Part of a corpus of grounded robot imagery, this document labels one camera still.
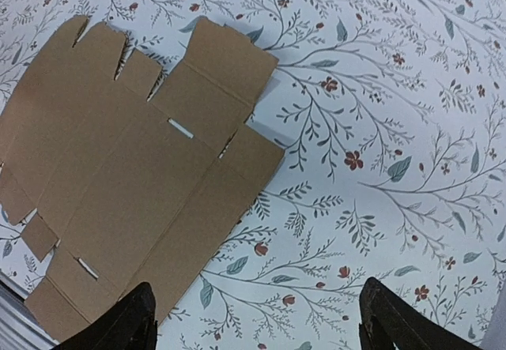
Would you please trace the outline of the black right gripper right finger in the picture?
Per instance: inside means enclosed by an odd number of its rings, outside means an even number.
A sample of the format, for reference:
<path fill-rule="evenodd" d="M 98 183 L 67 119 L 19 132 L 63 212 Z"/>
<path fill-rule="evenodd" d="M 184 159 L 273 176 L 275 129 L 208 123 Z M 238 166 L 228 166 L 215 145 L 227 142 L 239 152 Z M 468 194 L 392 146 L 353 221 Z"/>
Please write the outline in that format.
<path fill-rule="evenodd" d="M 363 349 L 478 350 L 425 318 L 375 277 L 364 283 L 359 305 Z"/>

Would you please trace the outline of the brown cardboard box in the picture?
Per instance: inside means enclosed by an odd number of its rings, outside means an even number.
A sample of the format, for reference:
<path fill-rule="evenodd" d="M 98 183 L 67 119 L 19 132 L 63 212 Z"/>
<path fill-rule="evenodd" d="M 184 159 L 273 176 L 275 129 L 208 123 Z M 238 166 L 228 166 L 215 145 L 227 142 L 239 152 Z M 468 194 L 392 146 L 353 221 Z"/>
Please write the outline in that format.
<path fill-rule="evenodd" d="M 140 51 L 120 62 L 125 42 L 68 20 L 1 116 L 2 207 L 52 255 L 26 305 L 59 340 L 143 281 L 163 319 L 284 156 L 246 123 L 278 64 L 247 36 L 199 19 L 161 86 Z"/>

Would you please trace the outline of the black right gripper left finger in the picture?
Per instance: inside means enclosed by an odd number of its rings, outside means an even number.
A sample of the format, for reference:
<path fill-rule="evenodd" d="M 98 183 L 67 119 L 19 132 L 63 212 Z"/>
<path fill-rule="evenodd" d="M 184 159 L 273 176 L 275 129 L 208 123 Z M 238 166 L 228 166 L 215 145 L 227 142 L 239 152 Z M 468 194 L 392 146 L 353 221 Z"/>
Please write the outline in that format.
<path fill-rule="evenodd" d="M 155 350 L 156 300 L 151 285 L 141 282 L 80 333 L 58 345 L 61 350 Z"/>

